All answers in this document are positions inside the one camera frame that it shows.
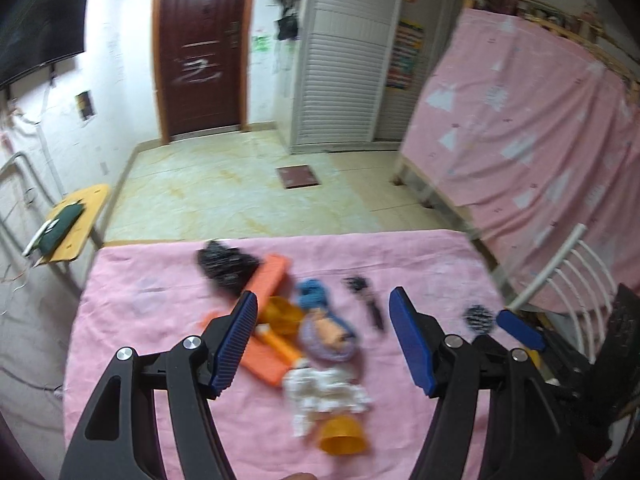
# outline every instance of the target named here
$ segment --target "pink tablecloth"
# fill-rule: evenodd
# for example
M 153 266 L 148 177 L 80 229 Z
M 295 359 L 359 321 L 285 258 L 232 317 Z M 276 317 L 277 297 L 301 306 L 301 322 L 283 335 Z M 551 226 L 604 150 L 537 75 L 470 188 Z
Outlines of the pink tablecloth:
M 211 411 L 239 480 L 277 480 L 311 472 L 321 480 L 408 478 L 429 427 L 435 401 L 412 383 L 386 310 L 389 292 L 402 285 L 419 311 L 436 316 L 445 332 L 471 340 L 461 318 L 472 304 L 501 309 L 482 259 L 463 234 L 449 231 L 255 238 L 229 242 L 263 256 L 277 252 L 293 260 L 296 280 L 319 278 L 335 311 L 356 327 L 362 346 L 362 384 L 374 399 L 363 416 L 368 454 L 332 458 L 314 440 L 292 436 L 282 393 L 240 368 L 233 385 Z M 133 346 L 139 354 L 164 351 L 199 333 L 206 312 L 227 312 L 195 263 L 199 242 L 133 245 L 100 251 L 74 324 L 65 377 L 65 437 L 71 438 L 95 384 L 114 352 Z M 360 274 L 385 307 L 388 330 L 378 333 L 366 308 L 340 280 Z M 512 348 L 501 330 L 495 337 Z M 182 478 L 173 442 L 166 394 L 156 393 L 162 454 L 170 480 Z M 478 407 L 466 478 L 475 478 L 484 441 L 488 396 Z
M 640 108 L 581 46 L 514 16 L 464 10 L 401 151 L 470 209 L 516 289 L 583 223 L 615 282 L 640 291 Z M 533 303 L 565 310 L 548 287 Z

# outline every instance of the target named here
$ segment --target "black flat screen tv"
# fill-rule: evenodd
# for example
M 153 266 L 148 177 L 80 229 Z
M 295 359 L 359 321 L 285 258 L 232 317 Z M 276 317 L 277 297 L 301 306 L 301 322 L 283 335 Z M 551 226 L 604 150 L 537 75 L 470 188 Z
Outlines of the black flat screen tv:
M 0 50 L 0 88 L 84 52 L 86 0 L 35 0 Z

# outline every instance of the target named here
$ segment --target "marble tile floor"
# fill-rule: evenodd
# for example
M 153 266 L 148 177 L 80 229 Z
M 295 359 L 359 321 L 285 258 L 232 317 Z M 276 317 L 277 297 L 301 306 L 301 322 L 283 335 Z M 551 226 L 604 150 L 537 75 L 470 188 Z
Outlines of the marble tile floor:
M 445 228 L 388 182 L 395 152 L 289 155 L 276 131 L 217 134 L 138 155 L 105 240 L 201 240 Z M 285 190 L 276 168 L 309 164 L 321 185 Z

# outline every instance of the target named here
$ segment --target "white louvered door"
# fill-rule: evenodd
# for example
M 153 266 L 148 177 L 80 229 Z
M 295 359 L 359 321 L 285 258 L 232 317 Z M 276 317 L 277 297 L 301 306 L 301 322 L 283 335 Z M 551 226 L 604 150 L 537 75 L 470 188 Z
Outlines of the white louvered door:
M 295 144 L 372 139 L 398 2 L 310 1 L 313 10 L 294 112 Z
M 385 89 L 376 125 L 376 140 L 402 140 L 404 137 L 422 86 L 444 54 L 461 8 L 462 0 L 402 2 L 400 17 L 423 27 L 424 43 L 411 86 L 407 90 Z

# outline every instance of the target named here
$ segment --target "metal bolt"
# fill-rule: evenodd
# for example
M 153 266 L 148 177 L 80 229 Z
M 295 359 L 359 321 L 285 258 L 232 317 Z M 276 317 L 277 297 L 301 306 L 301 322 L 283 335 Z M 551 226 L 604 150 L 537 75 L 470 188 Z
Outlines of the metal bolt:
M 131 359 L 132 355 L 133 355 L 133 350 L 128 346 L 125 346 L 116 352 L 116 357 L 120 361 L 126 361 L 127 359 Z
M 201 340 L 196 335 L 190 335 L 187 339 L 182 342 L 182 346 L 184 346 L 187 350 L 193 350 L 200 346 Z
M 523 363 L 524 361 L 529 359 L 529 356 L 522 348 L 516 348 L 514 351 L 512 351 L 511 357 L 513 357 L 514 361 L 517 361 L 519 363 Z
M 464 342 L 465 341 L 459 335 L 455 334 L 450 334 L 444 338 L 444 344 L 449 348 L 460 348 Z

